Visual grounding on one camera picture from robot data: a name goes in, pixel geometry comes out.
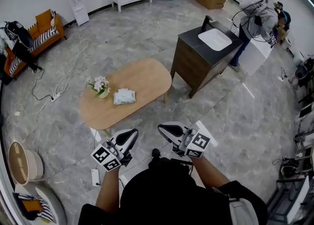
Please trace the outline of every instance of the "black equipment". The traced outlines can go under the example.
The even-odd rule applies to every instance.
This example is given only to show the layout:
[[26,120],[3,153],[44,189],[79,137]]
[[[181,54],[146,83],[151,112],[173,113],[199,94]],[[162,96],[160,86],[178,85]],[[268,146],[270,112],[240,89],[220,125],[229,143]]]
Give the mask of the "black equipment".
[[30,49],[34,46],[34,40],[31,37],[30,33],[19,22],[6,22],[5,27],[0,29],[3,29],[5,31],[10,40],[18,40],[26,48]]
[[299,162],[296,159],[284,158],[280,166],[280,174],[283,178],[290,178],[298,173]]

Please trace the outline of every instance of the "small white device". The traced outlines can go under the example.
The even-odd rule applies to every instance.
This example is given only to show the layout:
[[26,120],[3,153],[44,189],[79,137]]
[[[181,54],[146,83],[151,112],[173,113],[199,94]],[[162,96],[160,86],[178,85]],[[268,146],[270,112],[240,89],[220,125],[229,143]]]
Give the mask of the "small white device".
[[116,132],[109,140],[99,144],[92,152],[92,158],[108,172],[121,165],[127,166],[132,159],[130,150],[138,137],[137,129]]
[[100,186],[99,171],[97,169],[92,169],[92,182],[94,187]]
[[173,144],[172,150],[181,157],[186,155],[200,158],[210,143],[210,138],[180,122],[160,124],[158,130],[169,143]]

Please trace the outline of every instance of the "dark countertop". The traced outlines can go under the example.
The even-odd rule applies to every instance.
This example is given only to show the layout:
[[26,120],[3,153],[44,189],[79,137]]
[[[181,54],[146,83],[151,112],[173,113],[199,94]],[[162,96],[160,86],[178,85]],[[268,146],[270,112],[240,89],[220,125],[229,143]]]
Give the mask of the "dark countertop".
[[[223,26],[221,23],[213,22],[211,24],[214,26],[214,28],[222,31],[226,36],[228,36],[232,40],[232,44],[225,47],[221,51],[213,50],[212,48],[207,46],[205,42],[203,42],[200,38],[198,38],[198,35],[200,33],[203,33],[202,27],[198,27],[190,31],[184,32],[182,34],[179,34],[178,37],[182,41],[184,41],[187,45],[189,45],[191,48],[193,48],[211,66],[214,66],[221,59],[223,59],[229,53],[231,53],[236,48],[238,48],[243,42],[235,34],[233,34],[229,29]],[[213,29],[213,27],[211,27],[210,25],[206,25],[206,31],[210,29]]]

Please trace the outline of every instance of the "white flowers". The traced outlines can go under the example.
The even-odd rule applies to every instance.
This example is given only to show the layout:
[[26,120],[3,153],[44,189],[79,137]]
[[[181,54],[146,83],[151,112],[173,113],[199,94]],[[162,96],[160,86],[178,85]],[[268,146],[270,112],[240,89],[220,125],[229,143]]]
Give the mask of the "white flowers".
[[96,91],[97,93],[103,93],[106,90],[109,92],[110,88],[109,88],[109,81],[107,81],[106,77],[96,77],[94,79],[94,81],[91,81],[89,79],[89,85],[91,85],[94,89],[94,91]]
[[95,85],[94,85],[94,89],[97,91],[97,92],[100,92],[100,90],[103,89],[103,86],[104,84],[103,83],[100,83],[99,81],[95,82]]

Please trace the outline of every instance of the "gray hoodie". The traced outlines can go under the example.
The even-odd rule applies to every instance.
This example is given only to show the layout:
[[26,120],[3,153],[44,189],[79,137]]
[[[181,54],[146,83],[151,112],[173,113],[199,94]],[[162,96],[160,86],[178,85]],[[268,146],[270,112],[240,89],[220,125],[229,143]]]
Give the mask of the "gray hoodie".
[[[249,39],[259,37],[269,42],[269,34],[278,22],[278,14],[273,8],[267,6],[265,0],[243,0],[240,8],[247,15],[241,19],[241,26]],[[260,16],[262,26],[255,24],[255,16]]]

